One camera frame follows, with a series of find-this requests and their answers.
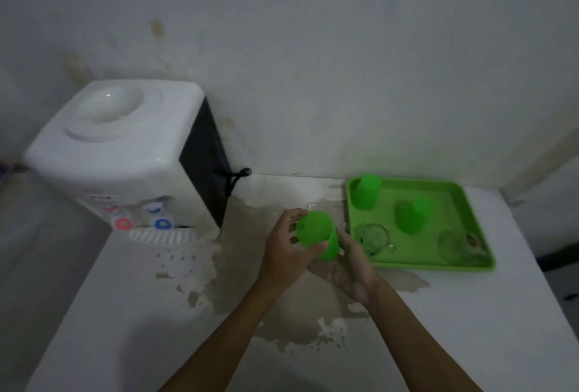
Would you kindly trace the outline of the green plastic cup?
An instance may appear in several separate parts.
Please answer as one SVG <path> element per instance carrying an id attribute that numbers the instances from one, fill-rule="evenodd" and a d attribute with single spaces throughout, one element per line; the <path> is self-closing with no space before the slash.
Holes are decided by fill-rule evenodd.
<path id="1" fill-rule="evenodd" d="M 304 247 L 312 247 L 320 242 L 326 242 L 328 247 L 318 258 L 333 261 L 339 255 L 339 242 L 334 221 L 323 211 L 309 211 L 307 216 L 297 221 L 295 234 Z"/>
<path id="2" fill-rule="evenodd" d="M 359 210 L 369 211 L 376 205 L 382 188 L 382 178 L 366 174 L 354 179 L 351 185 L 351 201 Z"/>
<path id="3" fill-rule="evenodd" d="M 434 206 L 431 198 L 398 200 L 394 205 L 395 226 L 407 235 L 419 234 L 429 222 Z"/>

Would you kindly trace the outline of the white water dispenser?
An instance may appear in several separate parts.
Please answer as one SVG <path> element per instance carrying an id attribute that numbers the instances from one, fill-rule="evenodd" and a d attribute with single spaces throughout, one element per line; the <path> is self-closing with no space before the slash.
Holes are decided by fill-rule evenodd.
<path id="1" fill-rule="evenodd" d="M 120 232 L 211 242 L 232 172 L 206 94 L 188 81 L 93 81 L 33 139 L 25 165 Z"/>

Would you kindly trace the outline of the person's left hand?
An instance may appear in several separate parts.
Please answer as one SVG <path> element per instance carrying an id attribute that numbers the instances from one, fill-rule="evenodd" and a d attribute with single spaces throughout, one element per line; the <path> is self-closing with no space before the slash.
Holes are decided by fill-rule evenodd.
<path id="1" fill-rule="evenodd" d="M 315 259 L 301 259 L 290 239 L 297 221 L 307 216 L 308 210 L 293 208 L 284 211 L 273 226 L 265 243 L 264 257 L 257 278 L 257 285 L 283 292 L 297 281 L 308 264 Z"/>

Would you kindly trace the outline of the person's left forearm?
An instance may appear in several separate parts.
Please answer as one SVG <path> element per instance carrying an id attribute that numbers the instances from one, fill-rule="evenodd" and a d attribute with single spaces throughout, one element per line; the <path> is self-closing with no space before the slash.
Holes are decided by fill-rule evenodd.
<path id="1" fill-rule="evenodd" d="M 264 315 L 289 282 L 259 278 L 158 392 L 225 392 Z"/>

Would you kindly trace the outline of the green plastic tray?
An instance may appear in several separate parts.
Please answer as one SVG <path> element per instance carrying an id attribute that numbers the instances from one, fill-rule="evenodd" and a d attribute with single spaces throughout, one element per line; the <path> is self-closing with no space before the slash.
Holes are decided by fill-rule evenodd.
<path id="1" fill-rule="evenodd" d="M 496 261 L 463 187 L 449 181 L 383 178 L 374 206 L 354 204 L 361 178 L 346 181 L 350 234 L 375 266 L 492 271 Z"/>

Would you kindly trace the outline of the person's right forearm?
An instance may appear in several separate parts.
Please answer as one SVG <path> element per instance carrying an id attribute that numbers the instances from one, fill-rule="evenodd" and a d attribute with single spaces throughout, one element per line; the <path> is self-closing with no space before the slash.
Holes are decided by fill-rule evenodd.
<path id="1" fill-rule="evenodd" d="M 410 392 L 483 392 L 384 279 L 364 285 L 366 309 Z"/>

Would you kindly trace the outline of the clear glass mug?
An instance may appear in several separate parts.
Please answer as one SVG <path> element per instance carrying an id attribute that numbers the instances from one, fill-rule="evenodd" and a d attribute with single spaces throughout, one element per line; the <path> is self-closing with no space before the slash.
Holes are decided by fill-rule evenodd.
<path id="1" fill-rule="evenodd" d="M 390 232 L 382 225 L 370 223 L 356 227 L 355 238 L 367 257 L 376 259 L 380 255 L 391 255 L 396 252 Z"/>
<path id="2" fill-rule="evenodd" d="M 442 231 L 438 251 L 445 262 L 454 266 L 487 267 L 491 263 L 489 252 L 471 233 Z"/>

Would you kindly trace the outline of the person's right hand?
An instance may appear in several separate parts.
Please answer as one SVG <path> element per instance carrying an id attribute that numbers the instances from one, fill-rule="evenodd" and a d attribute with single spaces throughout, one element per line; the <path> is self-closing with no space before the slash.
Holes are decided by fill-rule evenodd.
<path id="1" fill-rule="evenodd" d="M 366 308 L 371 304 L 380 277 L 369 260 L 367 270 L 351 270 L 348 264 L 342 262 L 341 255 L 339 254 L 334 261 L 315 259 L 308 264 L 307 270 L 319 278 L 333 283 L 351 300 Z"/>

